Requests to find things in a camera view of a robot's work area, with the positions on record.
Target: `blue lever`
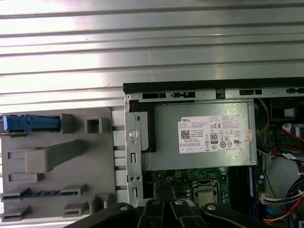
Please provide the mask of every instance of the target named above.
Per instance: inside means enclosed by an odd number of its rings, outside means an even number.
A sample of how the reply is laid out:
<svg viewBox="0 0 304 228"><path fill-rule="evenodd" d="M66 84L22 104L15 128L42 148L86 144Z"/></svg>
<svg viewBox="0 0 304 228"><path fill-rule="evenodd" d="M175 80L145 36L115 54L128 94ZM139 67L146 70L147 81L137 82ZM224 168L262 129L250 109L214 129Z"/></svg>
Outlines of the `blue lever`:
<svg viewBox="0 0 304 228"><path fill-rule="evenodd" d="M5 131L23 131L30 133L32 131L60 131L60 118L42 115L4 115L3 130Z"/></svg>

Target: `red wire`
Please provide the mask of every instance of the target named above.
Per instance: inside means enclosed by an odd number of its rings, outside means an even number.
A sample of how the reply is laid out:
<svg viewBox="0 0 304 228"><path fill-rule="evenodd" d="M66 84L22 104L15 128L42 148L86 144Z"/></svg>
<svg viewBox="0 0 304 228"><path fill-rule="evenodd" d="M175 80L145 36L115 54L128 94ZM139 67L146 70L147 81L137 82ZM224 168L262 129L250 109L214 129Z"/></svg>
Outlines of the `red wire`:
<svg viewBox="0 0 304 228"><path fill-rule="evenodd" d="M289 212L291 212L291 211L293 211L293 210L295 210L301 203L302 203L302 201L303 201L303 198L300 198L288 211L287 211L287 213L289 213Z"/></svg>
<svg viewBox="0 0 304 228"><path fill-rule="evenodd" d="M289 149L289 150L293 150L293 151L299 151L299 152L302 151L302 147L301 146L292 147L292 146L281 145L281 146L279 146L279 148L285 148L285 149ZM274 155L274 156L277 156L276 153L275 153L277 149L278 149L277 147L273 147L271 149L271 154Z"/></svg>
<svg viewBox="0 0 304 228"><path fill-rule="evenodd" d="M304 139L302 139L301 137L298 137L298 136L295 136L295 135L290 134L289 132L285 131L282 127L280 127L280 130L281 130L284 134L287 134L287 135L290 136L290 137L294 137L294 138L296 138L296 139L301 140L302 142L304 142Z"/></svg>

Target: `metal slot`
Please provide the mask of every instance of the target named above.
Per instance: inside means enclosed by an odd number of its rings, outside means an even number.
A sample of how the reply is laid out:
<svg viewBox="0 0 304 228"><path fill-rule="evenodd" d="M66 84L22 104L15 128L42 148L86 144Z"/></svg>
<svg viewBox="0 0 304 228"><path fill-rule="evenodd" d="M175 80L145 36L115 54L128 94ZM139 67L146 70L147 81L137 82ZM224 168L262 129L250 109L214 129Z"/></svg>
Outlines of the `metal slot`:
<svg viewBox="0 0 304 228"><path fill-rule="evenodd" d="M132 188L132 192L133 192L133 197L137 198L138 197L137 188Z"/></svg>
<svg viewBox="0 0 304 228"><path fill-rule="evenodd" d="M166 93L156 93L156 94L143 94L143 99L158 99L158 98L167 98Z"/></svg>
<svg viewBox="0 0 304 228"><path fill-rule="evenodd" d="M136 163L136 154L131 153L131 163Z"/></svg>
<svg viewBox="0 0 304 228"><path fill-rule="evenodd" d="M254 95L255 91L253 89L244 89L244 90L240 90L239 94L241 96L243 96L243 95Z"/></svg>

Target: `red cable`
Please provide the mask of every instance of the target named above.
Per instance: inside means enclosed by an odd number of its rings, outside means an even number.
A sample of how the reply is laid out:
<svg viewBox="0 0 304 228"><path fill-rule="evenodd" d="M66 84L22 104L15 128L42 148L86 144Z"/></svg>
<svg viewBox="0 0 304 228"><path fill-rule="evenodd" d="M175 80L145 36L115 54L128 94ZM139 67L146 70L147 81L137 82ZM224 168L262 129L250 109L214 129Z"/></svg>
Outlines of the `red cable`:
<svg viewBox="0 0 304 228"><path fill-rule="evenodd" d="M289 212L291 212L291 211L293 211L293 210L295 210L301 203L302 203L302 201L303 201L303 198L300 198L288 211L287 211L287 213L289 213Z"/></svg>
<svg viewBox="0 0 304 228"><path fill-rule="evenodd" d="M298 136L295 136L295 135L290 134L289 132L285 131L282 127L280 127L280 130L281 130L284 134L286 134L286 135L288 135L288 136L290 136L290 137L294 137L294 138L296 138L296 139L301 140L302 142L304 142L304 139L302 139L301 137L298 137Z"/></svg>

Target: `corrugated metal surface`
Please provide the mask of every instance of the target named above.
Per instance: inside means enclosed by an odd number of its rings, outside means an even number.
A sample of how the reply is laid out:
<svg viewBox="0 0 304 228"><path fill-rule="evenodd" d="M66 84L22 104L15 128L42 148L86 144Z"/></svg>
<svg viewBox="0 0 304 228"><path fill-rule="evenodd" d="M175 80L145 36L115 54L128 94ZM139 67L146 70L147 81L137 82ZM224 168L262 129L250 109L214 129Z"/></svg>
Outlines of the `corrugated metal surface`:
<svg viewBox="0 0 304 228"><path fill-rule="evenodd" d="M2 0L0 113L122 106L124 82L302 76L303 0Z"/></svg>

